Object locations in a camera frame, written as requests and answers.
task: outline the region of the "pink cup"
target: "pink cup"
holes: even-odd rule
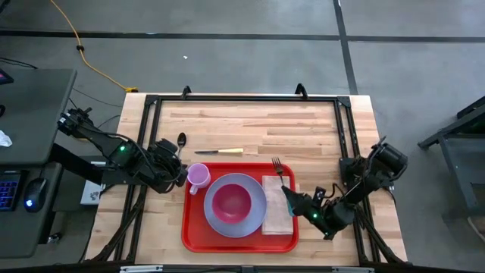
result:
[[[212,200],[212,210],[217,218],[228,224],[244,220],[251,210],[251,196],[236,184],[222,186]]]
[[[187,180],[192,184],[189,192],[192,195],[196,194],[198,189],[207,187],[211,182],[211,174],[206,165],[195,163],[187,171],[189,172]]]

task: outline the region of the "red tray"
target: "red tray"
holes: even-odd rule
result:
[[[277,175],[271,163],[204,163],[211,172],[211,184],[225,174],[240,173],[253,177],[260,184],[264,175]],[[284,176],[289,176],[289,185],[295,190],[295,175],[283,165]],[[298,221],[293,217],[293,234],[263,235],[261,227],[243,238],[228,238],[214,231],[204,215],[204,198],[207,186],[196,195],[185,191],[183,207],[182,243],[190,251],[197,253],[286,253],[298,243]]]

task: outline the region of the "spoon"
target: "spoon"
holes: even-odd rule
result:
[[[180,155],[180,151],[185,146],[185,143],[187,143],[187,136],[184,133],[180,133],[179,137],[177,138],[177,145],[179,146],[179,152],[177,156]]]

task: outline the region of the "black desk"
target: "black desk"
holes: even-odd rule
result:
[[[66,107],[76,72],[68,69],[9,70],[14,82],[0,86],[0,130],[13,145],[0,147],[0,166],[47,162],[56,124]]]
[[[52,206],[62,167],[45,165],[48,179],[46,201],[41,211],[29,213],[23,207],[25,185],[39,176],[57,134],[57,120],[67,104],[76,78],[72,70],[8,70],[14,83],[0,86],[0,103],[6,112],[0,117],[0,130],[13,142],[0,147],[0,169],[29,170],[19,187],[20,198],[13,212],[0,212],[0,258],[31,256],[39,241],[46,239],[53,218]]]

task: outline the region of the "wooden tabletop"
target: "wooden tabletop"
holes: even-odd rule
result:
[[[127,94],[118,133],[137,138],[146,94]],[[379,140],[369,96],[351,96],[352,111],[362,155]],[[153,119],[145,136],[148,142]],[[325,102],[163,102],[157,140],[177,142],[184,132],[188,141],[180,157],[195,162],[271,162],[272,156],[295,173],[300,191],[313,195],[316,186],[331,189],[340,182],[341,157],[333,105]],[[196,155],[201,149],[244,148],[244,154]],[[348,145],[349,154],[352,147]],[[299,219],[299,242],[284,254],[192,253],[181,241],[184,187],[168,194],[149,190],[139,235],[136,263],[211,265],[357,265],[353,229],[348,226],[331,241],[304,218]],[[115,186],[99,204],[86,258],[92,258],[120,225],[127,186]],[[394,253],[406,260],[404,244],[391,196],[384,190],[370,195],[375,228]],[[368,236],[363,232],[370,257]],[[127,232],[125,253],[131,238]]]

